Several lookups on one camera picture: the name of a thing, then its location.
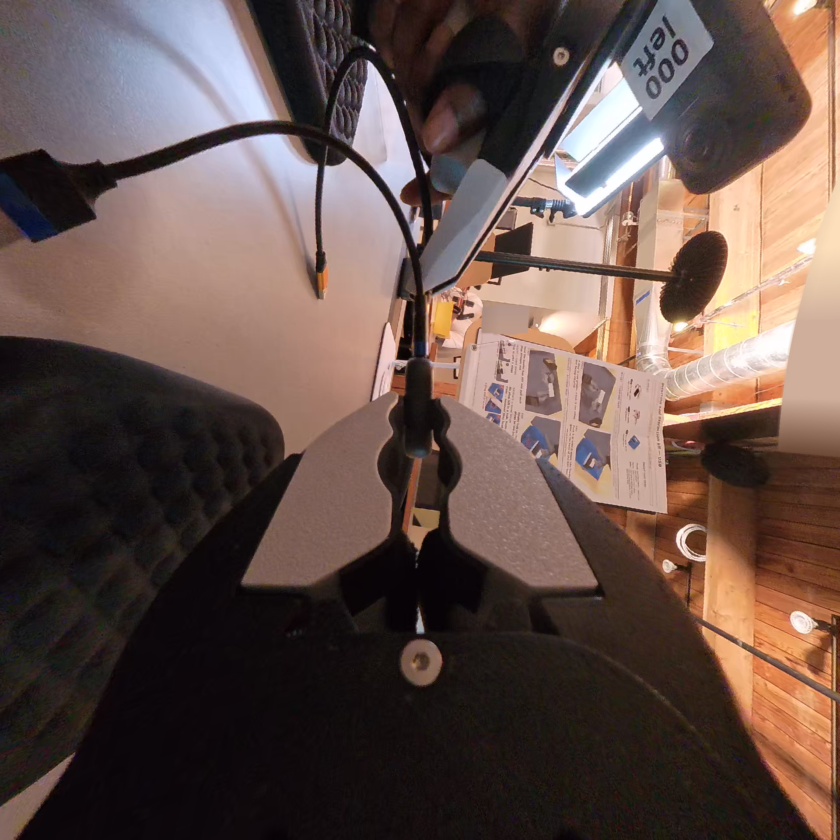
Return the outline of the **black usb cable blue plug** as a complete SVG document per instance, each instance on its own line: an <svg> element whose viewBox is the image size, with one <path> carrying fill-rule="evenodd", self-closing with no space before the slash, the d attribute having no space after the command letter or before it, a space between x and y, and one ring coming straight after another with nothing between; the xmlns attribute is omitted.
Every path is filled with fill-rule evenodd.
<svg viewBox="0 0 840 840"><path fill-rule="evenodd" d="M227 144L269 135L311 140L324 149L338 152L372 182L392 211L402 233L415 284L413 354L406 363L402 442L407 457L424 458L432 449L437 415L428 349L429 310L433 297L446 286L430 287L426 283L421 250L399 201L373 164L327 129L290 121L242 122L108 164L66 163L45 150L10 155L2 159L1 166L2 215L16 228L19 238L43 242L96 219L96 201L120 182L157 172Z"/></svg>

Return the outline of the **printed instruction sheet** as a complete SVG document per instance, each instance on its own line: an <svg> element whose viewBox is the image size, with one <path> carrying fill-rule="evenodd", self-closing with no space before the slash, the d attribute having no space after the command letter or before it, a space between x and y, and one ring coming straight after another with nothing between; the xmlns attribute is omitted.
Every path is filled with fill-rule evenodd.
<svg viewBox="0 0 840 840"><path fill-rule="evenodd" d="M482 328L460 358L458 400L532 457L597 503L667 512L663 380Z"/></svg>

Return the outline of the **silver ventilation duct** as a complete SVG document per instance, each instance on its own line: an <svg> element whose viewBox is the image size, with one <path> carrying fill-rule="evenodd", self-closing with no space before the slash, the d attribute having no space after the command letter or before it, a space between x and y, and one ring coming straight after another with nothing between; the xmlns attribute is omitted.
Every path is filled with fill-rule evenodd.
<svg viewBox="0 0 840 840"><path fill-rule="evenodd" d="M666 401L679 402L785 370L795 325L790 320L676 368L669 364L666 345L655 339L642 344L636 369L664 383Z"/></svg>

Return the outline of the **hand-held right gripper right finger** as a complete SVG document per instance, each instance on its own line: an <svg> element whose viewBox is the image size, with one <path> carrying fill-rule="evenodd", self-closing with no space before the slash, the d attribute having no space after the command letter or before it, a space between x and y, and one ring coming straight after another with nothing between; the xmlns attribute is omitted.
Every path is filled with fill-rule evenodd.
<svg viewBox="0 0 840 840"><path fill-rule="evenodd" d="M595 575L538 461L452 397L440 408L441 451L454 463L446 518L455 546L532 591L594 595Z"/></svg>

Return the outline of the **black quilted pad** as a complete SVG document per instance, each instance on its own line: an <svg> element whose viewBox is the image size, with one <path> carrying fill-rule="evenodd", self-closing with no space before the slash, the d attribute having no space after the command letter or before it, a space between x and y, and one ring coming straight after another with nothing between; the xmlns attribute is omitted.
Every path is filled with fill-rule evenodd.
<svg viewBox="0 0 840 840"><path fill-rule="evenodd" d="M335 74L368 34L369 2L248 1L249 12L280 85L292 121L322 128ZM343 80L330 130L352 146L368 66L357 59Z"/></svg>
<svg viewBox="0 0 840 840"><path fill-rule="evenodd" d="M2 804L76 750L161 589L284 454L243 396L2 336Z"/></svg>

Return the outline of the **person's left hand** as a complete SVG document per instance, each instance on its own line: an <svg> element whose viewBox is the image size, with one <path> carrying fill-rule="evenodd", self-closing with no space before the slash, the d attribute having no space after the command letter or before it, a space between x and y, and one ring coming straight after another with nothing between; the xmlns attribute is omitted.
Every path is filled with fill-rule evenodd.
<svg viewBox="0 0 840 840"><path fill-rule="evenodd" d="M456 59L457 36L480 18L494 18L529 50L540 42L556 6L547 1L358 2L353 23L392 71L423 150L437 156L471 140L487 122L487 100L475 86L440 85L446 59Z"/></svg>

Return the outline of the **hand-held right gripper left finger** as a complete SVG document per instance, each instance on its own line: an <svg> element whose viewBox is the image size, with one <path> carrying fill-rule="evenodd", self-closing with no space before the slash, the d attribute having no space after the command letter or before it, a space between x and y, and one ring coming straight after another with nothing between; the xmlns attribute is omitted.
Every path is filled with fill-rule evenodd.
<svg viewBox="0 0 840 840"><path fill-rule="evenodd" d="M316 438L302 454L241 581L251 590L307 590L376 549L392 530L379 457L393 436L388 392Z"/></svg>

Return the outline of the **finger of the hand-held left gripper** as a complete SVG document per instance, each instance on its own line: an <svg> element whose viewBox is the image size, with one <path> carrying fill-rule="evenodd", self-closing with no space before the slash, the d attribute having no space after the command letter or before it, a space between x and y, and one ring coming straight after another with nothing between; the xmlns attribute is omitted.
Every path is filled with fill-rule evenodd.
<svg viewBox="0 0 840 840"><path fill-rule="evenodd" d="M512 186L485 160L473 162L420 259L423 290L442 293L456 284L507 211Z"/></svg>

